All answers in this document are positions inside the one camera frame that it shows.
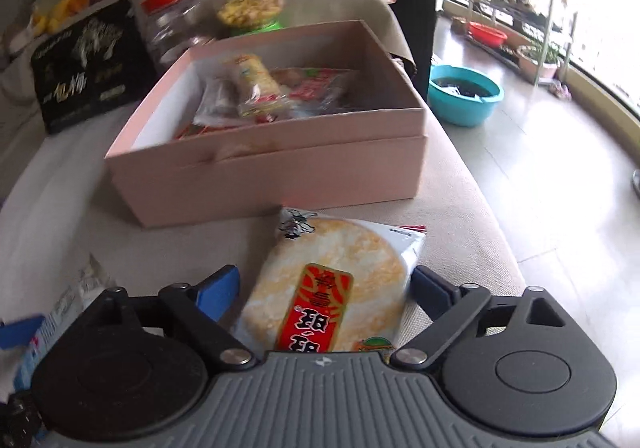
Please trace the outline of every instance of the tiled floor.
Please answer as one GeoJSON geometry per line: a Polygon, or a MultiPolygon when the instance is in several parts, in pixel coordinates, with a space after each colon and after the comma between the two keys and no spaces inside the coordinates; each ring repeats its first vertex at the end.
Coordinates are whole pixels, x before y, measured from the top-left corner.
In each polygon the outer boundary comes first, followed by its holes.
{"type": "Polygon", "coordinates": [[[616,401],[602,428],[640,447],[640,199],[637,167],[574,102],[534,88],[440,18],[434,53],[481,70],[503,102],[477,128],[444,124],[493,208],[526,282],[542,285],[612,363],[616,401]]]}

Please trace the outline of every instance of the blue basin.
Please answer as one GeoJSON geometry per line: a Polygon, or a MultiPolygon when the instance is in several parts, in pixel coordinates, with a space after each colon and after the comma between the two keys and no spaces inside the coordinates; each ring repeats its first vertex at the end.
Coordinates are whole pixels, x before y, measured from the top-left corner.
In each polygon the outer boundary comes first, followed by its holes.
{"type": "Polygon", "coordinates": [[[504,91],[482,72],[466,66],[434,65],[431,67],[428,100],[438,119],[458,126],[477,126],[489,117],[502,101],[504,91]],[[472,82],[491,95],[481,98],[450,94],[433,82],[434,79],[452,78],[472,82]]]}

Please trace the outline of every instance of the wrapped snack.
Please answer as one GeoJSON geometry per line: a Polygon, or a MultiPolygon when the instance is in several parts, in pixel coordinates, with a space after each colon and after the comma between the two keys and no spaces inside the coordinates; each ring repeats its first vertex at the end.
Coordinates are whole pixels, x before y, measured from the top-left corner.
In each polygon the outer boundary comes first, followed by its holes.
{"type": "Polygon", "coordinates": [[[422,233],[292,208],[279,231],[236,337],[258,355],[392,351],[422,233]]]}
{"type": "Polygon", "coordinates": [[[78,282],[62,293],[53,310],[37,330],[14,378],[15,390],[26,390],[31,386],[31,376],[40,360],[103,290],[116,285],[100,263],[89,255],[89,262],[82,269],[78,282]]]}
{"type": "Polygon", "coordinates": [[[177,135],[177,139],[272,121],[275,121],[275,116],[268,114],[253,118],[240,117],[235,84],[229,79],[207,78],[198,110],[189,126],[177,135]]]}
{"type": "Polygon", "coordinates": [[[230,75],[240,95],[240,115],[263,115],[286,108],[287,100],[279,84],[255,54],[240,54],[231,59],[230,75]]]}
{"type": "Polygon", "coordinates": [[[291,104],[310,115],[340,111],[338,101],[346,94],[356,72],[338,68],[277,68],[271,71],[291,104]]]}

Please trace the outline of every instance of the cardboard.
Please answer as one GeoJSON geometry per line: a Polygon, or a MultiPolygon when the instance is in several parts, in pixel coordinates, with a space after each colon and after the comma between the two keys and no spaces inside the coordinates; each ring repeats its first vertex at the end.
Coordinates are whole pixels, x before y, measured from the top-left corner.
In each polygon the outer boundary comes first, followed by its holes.
{"type": "Polygon", "coordinates": [[[249,34],[188,50],[146,96],[107,152],[112,180],[144,226],[255,216],[281,205],[319,209],[411,198],[426,153],[426,105],[360,21],[249,34]],[[359,70],[364,111],[175,135],[225,60],[267,68],[359,70]]]}

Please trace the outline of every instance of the potted plant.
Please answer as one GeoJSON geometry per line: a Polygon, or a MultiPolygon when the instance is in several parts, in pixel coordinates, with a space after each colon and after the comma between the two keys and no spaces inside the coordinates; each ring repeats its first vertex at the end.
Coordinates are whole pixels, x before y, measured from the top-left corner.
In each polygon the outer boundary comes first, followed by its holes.
{"type": "MultiPolygon", "coordinates": [[[[516,51],[518,55],[518,66],[525,78],[533,81],[536,77],[538,62],[542,56],[542,43],[533,42],[530,46],[518,47],[516,51]]],[[[553,78],[558,69],[560,59],[560,47],[556,44],[549,43],[546,51],[545,64],[540,72],[541,78],[553,78]]]]}

